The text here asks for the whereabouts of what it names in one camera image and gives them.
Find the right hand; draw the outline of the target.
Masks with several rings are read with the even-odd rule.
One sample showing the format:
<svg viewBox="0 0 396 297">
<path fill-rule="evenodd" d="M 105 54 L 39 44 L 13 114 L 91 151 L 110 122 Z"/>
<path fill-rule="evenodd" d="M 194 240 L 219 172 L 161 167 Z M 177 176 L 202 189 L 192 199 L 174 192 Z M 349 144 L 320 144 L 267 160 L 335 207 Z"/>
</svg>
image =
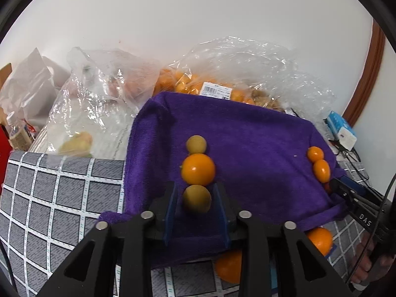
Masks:
<svg viewBox="0 0 396 297">
<path fill-rule="evenodd" d="M 369 237 L 370 234 L 367 231 L 364 231 L 361 242 L 356 246 L 356 254 L 352 259 L 352 266 L 356 263 L 358 257 L 362 253 L 362 250 L 367 244 L 367 240 L 369 239 Z M 372 282 L 380 280 L 390 270 L 393 262 L 395 261 L 395 257 L 388 257 L 385 255 L 379 259 L 381 266 L 378 271 L 374 272 L 371 270 L 372 262 L 370 261 L 369 254 L 372 252 L 372 250 L 374 250 L 374 247 L 375 243 L 374 241 L 371 241 L 364 256 L 362 257 L 362 260 L 360 261 L 359 266 L 351 277 L 352 283 L 360 284 L 362 281 L 368 281 L 368 277 L 370 274 L 373 275 Z"/>
</svg>

